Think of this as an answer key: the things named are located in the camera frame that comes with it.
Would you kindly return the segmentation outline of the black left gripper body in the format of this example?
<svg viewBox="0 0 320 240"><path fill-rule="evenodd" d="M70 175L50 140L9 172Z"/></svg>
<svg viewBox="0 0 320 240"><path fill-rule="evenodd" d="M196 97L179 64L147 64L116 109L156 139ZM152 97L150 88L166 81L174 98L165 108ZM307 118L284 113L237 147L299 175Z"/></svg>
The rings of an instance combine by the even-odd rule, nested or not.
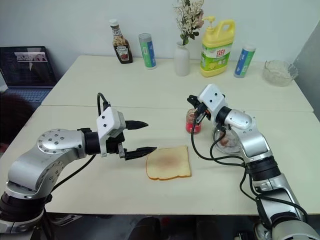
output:
<svg viewBox="0 0 320 240"><path fill-rule="evenodd" d="M126 150L123 147L125 137L123 133L120 133L116 137L109 137L106 140L106 152L108 154L118 154L120 158L126 157Z"/></svg>

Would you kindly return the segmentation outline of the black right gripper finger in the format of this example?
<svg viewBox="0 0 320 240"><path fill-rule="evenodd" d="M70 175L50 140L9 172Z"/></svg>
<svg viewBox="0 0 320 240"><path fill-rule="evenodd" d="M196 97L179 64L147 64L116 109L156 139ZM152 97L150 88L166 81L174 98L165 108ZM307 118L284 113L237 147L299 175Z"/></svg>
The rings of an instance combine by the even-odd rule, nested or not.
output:
<svg viewBox="0 0 320 240"><path fill-rule="evenodd" d="M189 95L187 98L187 101L192 105L192 106L199 106L201 102L198 100L198 97L195 95Z"/></svg>
<svg viewBox="0 0 320 240"><path fill-rule="evenodd" d="M194 111L193 124L194 125L200 125L204 117L205 117L205 113L202 112L202 111L199 111L198 109L196 109Z"/></svg>

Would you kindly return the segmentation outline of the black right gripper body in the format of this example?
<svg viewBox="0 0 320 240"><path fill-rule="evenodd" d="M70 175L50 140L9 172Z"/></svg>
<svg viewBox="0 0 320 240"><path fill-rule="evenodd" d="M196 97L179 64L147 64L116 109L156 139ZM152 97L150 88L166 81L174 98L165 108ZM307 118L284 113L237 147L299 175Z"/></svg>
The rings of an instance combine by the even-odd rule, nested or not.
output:
<svg viewBox="0 0 320 240"><path fill-rule="evenodd" d="M199 106L196 106L196 109L204 112L204 118L207 118L209 121L211 121L212 115L211 115L208 107L203 102L201 102Z"/></svg>

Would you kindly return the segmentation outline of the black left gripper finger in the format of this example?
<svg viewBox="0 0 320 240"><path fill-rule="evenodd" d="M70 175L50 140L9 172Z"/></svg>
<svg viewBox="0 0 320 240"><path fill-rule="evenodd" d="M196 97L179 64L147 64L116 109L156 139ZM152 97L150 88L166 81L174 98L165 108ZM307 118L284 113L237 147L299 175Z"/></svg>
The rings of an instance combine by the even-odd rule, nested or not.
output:
<svg viewBox="0 0 320 240"><path fill-rule="evenodd" d="M142 129L145 127L148 127L149 124L143 121L138 121L138 120L126 120L125 121L125 128L127 130L138 130Z"/></svg>
<svg viewBox="0 0 320 240"><path fill-rule="evenodd" d="M138 159L138 158L142 158L150 153L152 153L153 151L155 151L157 149L157 147L140 147L137 148L136 150L133 151L127 151L127 149L124 149L124 159L127 160L133 160L133 159Z"/></svg>

